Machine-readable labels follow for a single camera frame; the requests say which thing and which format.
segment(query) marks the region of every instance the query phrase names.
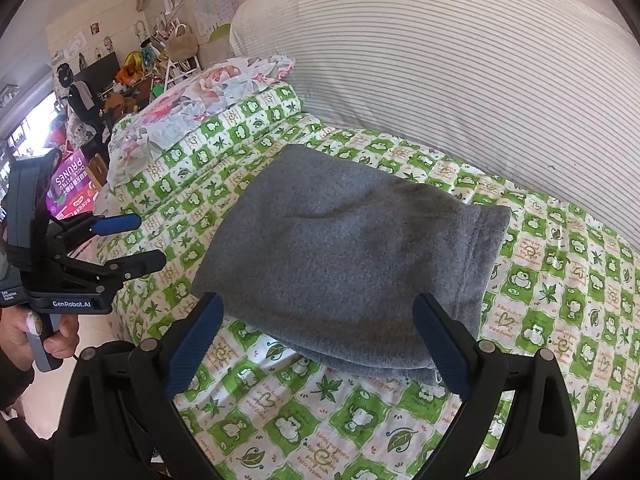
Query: striped white cushion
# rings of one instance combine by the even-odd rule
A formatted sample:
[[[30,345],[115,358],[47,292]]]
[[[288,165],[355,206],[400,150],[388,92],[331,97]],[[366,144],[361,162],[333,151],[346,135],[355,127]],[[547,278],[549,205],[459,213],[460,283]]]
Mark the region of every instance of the striped white cushion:
[[[305,110],[571,200],[640,248],[640,46],[577,0],[248,0],[237,56],[288,54]]]

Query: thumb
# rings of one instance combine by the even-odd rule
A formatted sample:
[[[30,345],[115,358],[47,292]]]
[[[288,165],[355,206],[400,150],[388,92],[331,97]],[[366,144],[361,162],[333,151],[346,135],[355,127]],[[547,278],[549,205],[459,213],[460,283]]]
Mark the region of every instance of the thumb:
[[[2,325],[14,344],[23,344],[26,340],[28,315],[29,309],[23,306],[12,306],[2,312]]]

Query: folded blanket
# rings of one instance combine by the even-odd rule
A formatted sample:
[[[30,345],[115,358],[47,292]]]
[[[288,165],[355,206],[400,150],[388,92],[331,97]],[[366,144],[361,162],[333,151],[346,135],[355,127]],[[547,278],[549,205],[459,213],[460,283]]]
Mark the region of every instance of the folded blanket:
[[[169,88],[132,116],[123,130],[114,132],[109,143],[111,163],[107,181],[110,187],[114,189],[131,182],[207,118],[281,81],[294,63],[289,57],[279,55],[235,57]]]
[[[417,294],[478,333],[509,222],[433,186],[289,145],[222,222],[191,291],[303,355],[363,375],[433,383]]]

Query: human hand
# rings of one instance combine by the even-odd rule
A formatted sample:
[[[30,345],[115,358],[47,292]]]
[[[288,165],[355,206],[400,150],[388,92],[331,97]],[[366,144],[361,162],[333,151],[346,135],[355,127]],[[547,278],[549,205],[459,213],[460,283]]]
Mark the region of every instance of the human hand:
[[[11,306],[1,309],[0,314],[0,348],[15,367],[27,371],[33,365],[33,351],[26,335],[29,309]],[[45,351],[58,359],[71,357],[80,342],[78,327],[78,316],[63,314],[58,332],[44,342]]]

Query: screw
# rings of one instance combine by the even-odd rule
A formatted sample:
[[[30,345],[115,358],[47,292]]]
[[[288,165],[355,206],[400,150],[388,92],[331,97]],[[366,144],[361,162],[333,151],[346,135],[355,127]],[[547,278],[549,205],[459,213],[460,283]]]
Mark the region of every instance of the screw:
[[[490,354],[495,351],[495,345],[491,341],[482,340],[478,343],[478,348],[481,349],[485,354]]]
[[[95,357],[96,351],[94,346],[88,346],[80,352],[80,358],[84,361],[90,361]]]
[[[140,349],[144,352],[152,352],[156,348],[158,348],[158,339],[154,339],[152,337],[145,339],[140,343]]]
[[[545,361],[553,361],[556,358],[554,353],[549,350],[549,348],[540,349],[540,357],[542,357]]]

